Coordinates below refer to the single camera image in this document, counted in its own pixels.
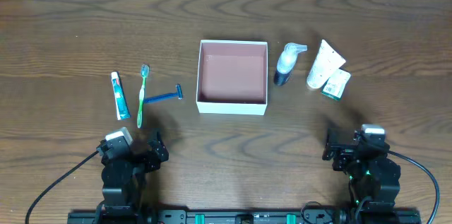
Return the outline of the teal toothpaste tube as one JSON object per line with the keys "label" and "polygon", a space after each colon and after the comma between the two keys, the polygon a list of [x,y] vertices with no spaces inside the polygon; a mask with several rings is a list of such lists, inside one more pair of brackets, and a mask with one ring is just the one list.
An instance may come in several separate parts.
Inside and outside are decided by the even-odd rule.
{"label": "teal toothpaste tube", "polygon": [[123,120],[131,117],[128,106],[126,104],[126,98],[121,85],[119,74],[116,71],[111,72],[112,87],[114,91],[114,98],[117,111],[117,119]]}

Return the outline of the green white soap packet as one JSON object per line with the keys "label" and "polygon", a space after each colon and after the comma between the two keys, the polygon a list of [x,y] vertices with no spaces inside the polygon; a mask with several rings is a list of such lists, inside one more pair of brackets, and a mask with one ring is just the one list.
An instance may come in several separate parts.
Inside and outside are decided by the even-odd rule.
{"label": "green white soap packet", "polygon": [[338,69],[326,81],[321,93],[327,97],[339,101],[342,98],[343,91],[350,78],[351,74],[349,72]]}

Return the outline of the blue disposable razor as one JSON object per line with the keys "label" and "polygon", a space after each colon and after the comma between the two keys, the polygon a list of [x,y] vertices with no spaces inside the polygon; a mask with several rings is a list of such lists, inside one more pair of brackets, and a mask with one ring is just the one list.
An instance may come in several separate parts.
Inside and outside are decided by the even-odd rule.
{"label": "blue disposable razor", "polygon": [[150,98],[146,98],[143,100],[144,104],[160,102],[163,100],[169,100],[171,98],[177,98],[178,100],[183,99],[182,87],[179,84],[176,84],[176,92],[175,93],[165,93],[162,95],[153,96]]}

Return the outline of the green toothbrush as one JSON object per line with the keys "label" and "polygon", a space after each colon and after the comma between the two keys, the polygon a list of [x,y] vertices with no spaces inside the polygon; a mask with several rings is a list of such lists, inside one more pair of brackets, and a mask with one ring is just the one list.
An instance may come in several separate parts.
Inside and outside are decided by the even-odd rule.
{"label": "green toothbrush", "polygon": [[143,64],[141,67],[142,84],[141,84],[140,92],[138,94],[138,114],[137,114],[137,120],[136,120],[137,127],[139,129],[142,127],[142,123],[143,123],[143,101],[145,98],[145,85],[146,85],[146,80],[149,75],[149,72],[150,72],[149,65]]}

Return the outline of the white cream tube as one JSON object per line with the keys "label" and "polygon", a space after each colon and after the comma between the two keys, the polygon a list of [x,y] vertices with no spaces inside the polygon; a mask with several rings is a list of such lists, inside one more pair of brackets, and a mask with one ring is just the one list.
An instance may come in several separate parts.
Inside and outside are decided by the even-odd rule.
{"label": "white cream tube", "polygon": [[322,40],[307,76],[307,85],[312,89],[319,89],[345,62],[346,60],[327,41]]}

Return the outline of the clear spray bottle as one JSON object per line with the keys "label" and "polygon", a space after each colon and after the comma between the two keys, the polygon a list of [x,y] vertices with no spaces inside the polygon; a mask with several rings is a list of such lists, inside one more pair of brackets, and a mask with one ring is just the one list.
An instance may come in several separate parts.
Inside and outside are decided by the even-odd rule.
{"label": "clear spray bottle", "polygon": [[274,84],[282,86],[286,84],[291,76],[292,70],[297,62],[298,55],[308,50],[306,45],[287,43],[282,51],[276,66]]}

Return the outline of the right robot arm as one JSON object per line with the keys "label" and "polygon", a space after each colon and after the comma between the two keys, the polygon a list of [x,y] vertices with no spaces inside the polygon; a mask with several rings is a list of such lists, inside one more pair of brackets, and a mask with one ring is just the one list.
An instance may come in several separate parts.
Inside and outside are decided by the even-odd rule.
{"label": "right robot arm", "polygon": [[374,124],[364,124],[348,133],[329,128],[323,160],[349,177],[352,202],[364,211],[389,212],[400,191],[400,166],[388,158],[386,132]]}

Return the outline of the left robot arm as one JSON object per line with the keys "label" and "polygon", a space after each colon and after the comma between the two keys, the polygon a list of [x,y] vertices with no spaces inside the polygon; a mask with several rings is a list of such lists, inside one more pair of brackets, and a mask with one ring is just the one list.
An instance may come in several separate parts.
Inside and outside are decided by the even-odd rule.
{"label": "left robot arm", "polygon": [[139,216],[145,176],[159,170],[161,163],[169,160],[158,130],[151,132],[143,147],[133,152],[133,139],[125,127],[106,135],[97,147],[104,165],[101,174],[103,206],[113,216]]}

